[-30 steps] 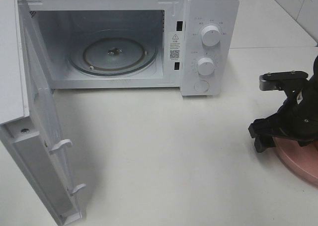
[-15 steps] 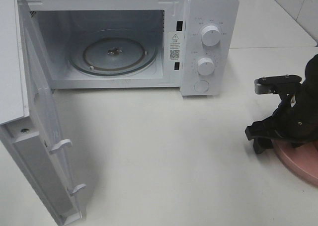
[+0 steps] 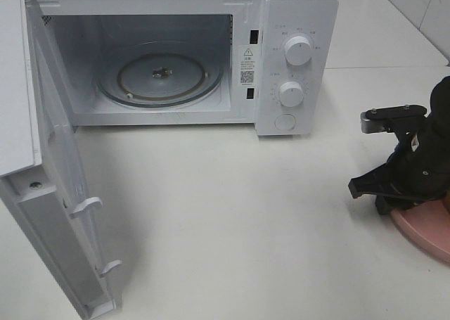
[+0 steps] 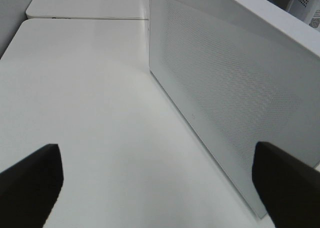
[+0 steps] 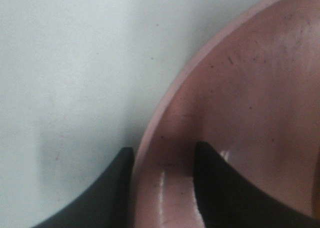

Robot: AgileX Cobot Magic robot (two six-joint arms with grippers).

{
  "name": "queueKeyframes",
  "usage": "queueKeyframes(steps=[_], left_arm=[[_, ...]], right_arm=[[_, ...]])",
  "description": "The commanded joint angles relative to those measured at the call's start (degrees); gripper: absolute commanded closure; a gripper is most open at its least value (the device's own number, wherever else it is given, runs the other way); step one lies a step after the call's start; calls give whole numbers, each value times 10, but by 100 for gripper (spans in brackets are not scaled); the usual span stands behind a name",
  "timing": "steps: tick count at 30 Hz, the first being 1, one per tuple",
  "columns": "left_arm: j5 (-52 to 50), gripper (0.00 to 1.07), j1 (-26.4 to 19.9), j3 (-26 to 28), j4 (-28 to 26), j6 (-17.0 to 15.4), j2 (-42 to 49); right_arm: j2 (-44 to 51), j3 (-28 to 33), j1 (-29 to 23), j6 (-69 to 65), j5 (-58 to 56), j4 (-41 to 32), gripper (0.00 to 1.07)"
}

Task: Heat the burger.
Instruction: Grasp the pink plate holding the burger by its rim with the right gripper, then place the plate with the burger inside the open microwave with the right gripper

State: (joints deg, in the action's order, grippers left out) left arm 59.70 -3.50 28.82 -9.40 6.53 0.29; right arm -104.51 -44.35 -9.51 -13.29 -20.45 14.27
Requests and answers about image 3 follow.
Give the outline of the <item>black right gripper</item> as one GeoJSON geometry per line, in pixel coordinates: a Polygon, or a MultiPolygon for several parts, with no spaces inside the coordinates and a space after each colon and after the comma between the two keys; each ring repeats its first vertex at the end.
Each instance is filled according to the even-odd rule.
{"type": "Polygon", "coordinates": [[[387,162],[348,184],[353,198],[376,195],[379,215],[441,198],[449,189],[449,128],[424,123],[391,131],[398,144],[387,162]]]}

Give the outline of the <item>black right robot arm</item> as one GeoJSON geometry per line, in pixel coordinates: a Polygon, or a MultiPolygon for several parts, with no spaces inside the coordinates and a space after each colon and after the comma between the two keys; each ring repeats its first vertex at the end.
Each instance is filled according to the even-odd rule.
{"type": "Polygon", "coordinates": [[[449,78],[432,90],[430,108],[401,105],[360,114],[365,134],[393,133],[398,143],[387,161],[353,178],[353,198],[375,196],[381,215],[439,200],[449,190],[449,78]]]}

